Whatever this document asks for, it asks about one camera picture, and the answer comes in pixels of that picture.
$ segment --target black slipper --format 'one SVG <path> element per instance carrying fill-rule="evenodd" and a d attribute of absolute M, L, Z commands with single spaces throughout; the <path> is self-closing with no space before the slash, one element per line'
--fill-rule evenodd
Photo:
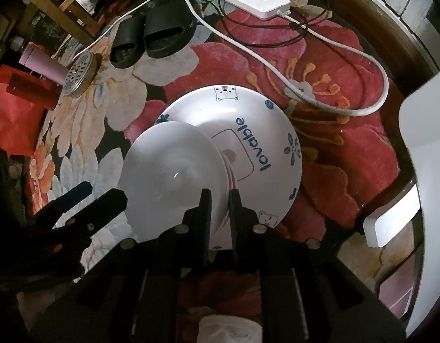
<path fill-rule="evenodd" d="M 151 58 L 168 57 L 183 49 L 196 30 L 196 18 L 184 0 L 171 0 L 147 12 L 144 42 Z"/>
<path fill-rule="evenodd" d="M 142 39 L 145 17 L 136 15 L 120 23 L 110 51 L 110 63 L 115 68 L 128 68 L 135 64 L 145 51 Z"/>

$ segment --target white plate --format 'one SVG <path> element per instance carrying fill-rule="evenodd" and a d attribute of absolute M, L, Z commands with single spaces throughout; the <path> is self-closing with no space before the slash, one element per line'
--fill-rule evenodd
<path fill-rule="evenodd" d="M 225 221 L 230 184 L 223 158 L 209 138 L 183 122 L 142 133 L 125 157 L 119 186 L 139 242 L 180 224 L 185 211 L 198 206 L 203 188 L 212 192 L 211 236 Z"/>
<path fill-rule="evenodd" d="M 301 149 L 291 122 L 271 100 L 235 85 L 197 89 L 157 120 L 199 128 L 230 160 L 242 204 L 275 227 L 290 209 L 302 173 Z"/>

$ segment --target metal screw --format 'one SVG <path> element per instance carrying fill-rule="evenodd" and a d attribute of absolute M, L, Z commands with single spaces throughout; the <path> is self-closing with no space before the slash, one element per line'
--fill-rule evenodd
<path fill-rule="evenodd" d="M 186 224 L 179 224 L 177 227 L 174 228 L 174 231 L 178 235 L 184 235 L 190 230 L 190 227 L 188 227 Z"/>
<path fill-rule="evenodd" d="M 134 241 L 133 239 L 124 239 L 120 242 L 120 247 L 123 250 L 129 250 L 134 247 L 135 243 L 136 243 L 136 241 Z"/>
<path fill-rule="evenodd" d="M 309 249 L 317 250 L 321 247 L 321 242 L 317 239 L 308 239 L 306 245 Z"/>
<path fill-rule="evenodd" d="M 257 233 L 258 235 L 262 235 L 267 231 L 267 227 L 264 224 L 255 224 L 253 226 L 253 232 Z"/>
<path fill-rule="evenodd" d="M 70 224 L 73 224 L 74 222 L 75 222 L 75 218 L 74 218 L 74 217 L 69 218 L 69 219 L 66 221 L 65 226 L 69 226 Z"/>

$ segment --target pink cup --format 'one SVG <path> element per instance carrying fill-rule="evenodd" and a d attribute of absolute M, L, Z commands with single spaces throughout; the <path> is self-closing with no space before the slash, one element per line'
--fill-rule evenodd
<path fill-rule="evenodd" d="M 60 85 L 65 83 L 68 68 L 33 45 L 26 46 L 18 62 Z"/>

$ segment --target floral rug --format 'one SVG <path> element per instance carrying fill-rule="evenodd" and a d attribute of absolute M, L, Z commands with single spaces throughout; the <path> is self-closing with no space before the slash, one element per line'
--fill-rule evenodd
<path fill-rule="evenodd" d="M 208 1 L 217 5 L 216 0 Z M 291 1 L 307 17 L 323 11 L 314 0 Z M 205 20 L 224 32 L 216 9 L 202 0 L 198 3 Z M 225 10 L 231 18 L 247 24 L 286 22 L 281 18 L 262 22 L 229 4 Z M 312 24 L 312 29 L 331 40 L 375 54 L 352 27 L 329 11 Z M 291 30 L 249 28 L 230 21 L 226 25 L 246 42 L 269 43 L 295 36 Z M 368 248 L 364 236 L 355 229 L 364 209 L 373 208 L 377 198 L 403 173 L 397 126 L 403 95 L 392 79 L 388 100 L 379 112 L 366 117 L 339 116 L 306 103 L 289 102 L 291 91 L 273 73 L 202 25 L 190 44 L 176 54 L 162 59 L 144 54 L 127 69 L 116 69 L 109 62 L 115 34 L 116 27 L 91 50 L 100 53 L 103 61 L 84 95 L 64 97 L 47 114 L 27 181 L 33 212 L 78 183 L 89 181 L 93 193 L 63 215 L 57 223 L 62 226 L 89 202 L 117 187 L 131 143 L 170 103 L 194 89 L 230 83 L 270 98 L 289 115 L 300 139 L 303 177 L 292 208 L 278 226 L 284 237 L 299 242 L 321 240 L 372 290 L 380 277 L 414 250 L 411 224 L 383 249 Z M 382 90 L 381 74 L 367 59 L 333 49 L 310 35 L 286 47 L 256 52 L 296 86 L 311 89 L 316 99 L 330 105 L 367 107 Z M 123 213 L 93 236 L 92 245 L 82 256 L 86 270 L 129 236 L 133 236 L 132 229 Z M 198 321 L 207 314 L 231 314 L 260 322 L 260 311 L 256 275 L 190 273 L 180 286 L 178 339 L 195 342 Z"/>

